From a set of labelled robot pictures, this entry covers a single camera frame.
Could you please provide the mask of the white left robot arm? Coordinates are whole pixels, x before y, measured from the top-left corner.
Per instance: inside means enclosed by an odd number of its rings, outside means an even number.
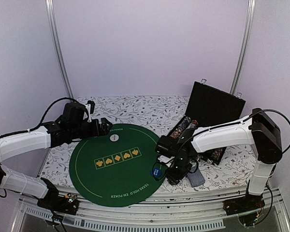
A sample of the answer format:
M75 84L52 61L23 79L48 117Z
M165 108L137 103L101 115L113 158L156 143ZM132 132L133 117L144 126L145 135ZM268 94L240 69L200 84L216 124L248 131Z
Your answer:
M13 171L2 165L2 162L34 150L54 148L71 144L75 140L105 136L112 123L106 119L92 119L95 103L67 103L62 115L55 121L41 121L32 129L15 131L0 135L0 189L11 190L21 194L32 195L43 199L52 210L62 206L57 188L47 179L34 178Z

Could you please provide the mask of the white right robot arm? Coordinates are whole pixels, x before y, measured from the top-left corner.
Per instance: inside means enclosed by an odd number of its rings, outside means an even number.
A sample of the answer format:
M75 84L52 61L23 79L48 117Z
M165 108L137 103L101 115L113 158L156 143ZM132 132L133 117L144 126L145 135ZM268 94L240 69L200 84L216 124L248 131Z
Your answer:
M266 110L255 108L241 119L211 127L187 127L178 138L161 136L155 152L157 161L168 167L165 177L176 184L197 172L197 162L206 151L234 145L249 145L256 161L246 196L240 201L242 209L250 211L259 203L274 166L282 159L280 129Z

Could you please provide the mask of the white dealer button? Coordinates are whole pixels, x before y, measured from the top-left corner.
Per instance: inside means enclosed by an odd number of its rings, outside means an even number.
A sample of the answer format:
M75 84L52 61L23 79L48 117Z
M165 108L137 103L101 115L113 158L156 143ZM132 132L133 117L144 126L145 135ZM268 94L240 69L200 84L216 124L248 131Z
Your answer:
M112 134L112 135L110 136L110 140L111 140L112 142L116 142L116 141L118 141L118 140L119 140L119 135L117 135L117 134Z

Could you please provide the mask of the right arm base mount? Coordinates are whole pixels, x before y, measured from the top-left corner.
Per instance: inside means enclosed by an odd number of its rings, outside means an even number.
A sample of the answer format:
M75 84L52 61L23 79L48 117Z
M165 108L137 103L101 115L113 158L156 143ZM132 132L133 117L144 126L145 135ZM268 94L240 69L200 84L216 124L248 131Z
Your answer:
M228 216L254 211L252 214L239 216L239 221L243 226L254 226L260 217L257 209L263 209L265 206L263 195L251 195L246 193L243 197L225 200L223 202L223 209Z

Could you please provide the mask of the blue small blind button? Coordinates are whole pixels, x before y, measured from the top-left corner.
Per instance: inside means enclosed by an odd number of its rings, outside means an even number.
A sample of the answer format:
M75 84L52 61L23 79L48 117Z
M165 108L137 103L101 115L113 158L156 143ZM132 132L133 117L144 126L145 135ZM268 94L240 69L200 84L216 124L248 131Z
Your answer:
M153 168L151 170L151 175L154 177L154 178L160 178L162 176L162 171L160 168Z

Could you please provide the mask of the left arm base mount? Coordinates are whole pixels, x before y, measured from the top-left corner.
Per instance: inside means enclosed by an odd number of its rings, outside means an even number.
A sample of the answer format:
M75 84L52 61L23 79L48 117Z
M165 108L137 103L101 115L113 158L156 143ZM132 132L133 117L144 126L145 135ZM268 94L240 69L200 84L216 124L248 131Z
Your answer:
M49 180L45 178L41 178L41 180L46 184L47 193L38 200L37 205L50 211L75 216L80 203L77 195L67 193L65 196L60 196L58 189Z

